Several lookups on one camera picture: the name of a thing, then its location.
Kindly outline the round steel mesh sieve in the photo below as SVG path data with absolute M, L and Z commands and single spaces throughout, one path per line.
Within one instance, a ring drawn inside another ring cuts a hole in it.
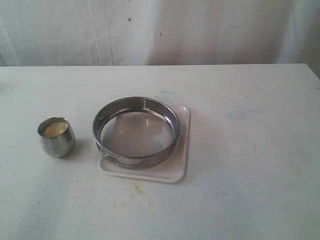
M 147 169 L 167 159 L 181 133 L 172 107 L 149 97 L 120 98 L 95 116 L 92 132 L 97 149 L 111 163 Z

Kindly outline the yellow and white grain mix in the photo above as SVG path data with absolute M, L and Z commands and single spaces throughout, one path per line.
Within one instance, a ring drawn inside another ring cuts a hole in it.
M 63 134 L 68 129 L 68 123 L 64 121 L 56 121 L 48 125 L 42 132 L 42 136 L 53 138 Z

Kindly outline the stainless steel cup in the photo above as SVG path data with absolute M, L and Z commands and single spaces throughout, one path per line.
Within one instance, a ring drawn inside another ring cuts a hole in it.
M 44 129 L 54 122 L 68 123 L 67 130 L 56 137 L 44 137 L 42 133 Z M 69 121 L 60 116 L 50 117 L 44 120 L 37 128 L 40 145 L 44 152 L 54 158 L 62 158 L 68 155 L 76 145 L 76 137 Z

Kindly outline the white square plastic tray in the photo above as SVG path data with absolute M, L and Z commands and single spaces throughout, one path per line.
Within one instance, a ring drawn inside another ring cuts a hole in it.
M 97 162 L 97 169 L 106 175 L 154 181 L 160 183 L 175 183 L 180 181 L 186 170 L 189 151 L 191 111 L 184 105 L 170 104 L 180 121 L 180 136 L 173 152 L 161 163 L 146 169 L 128 169 L 111 163 L 104 157 Z

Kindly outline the white backdrop curtain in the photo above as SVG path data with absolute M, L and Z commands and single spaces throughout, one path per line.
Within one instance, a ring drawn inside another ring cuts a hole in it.
M 5 66 L 307 63 L 317 0 L 3 0 Z

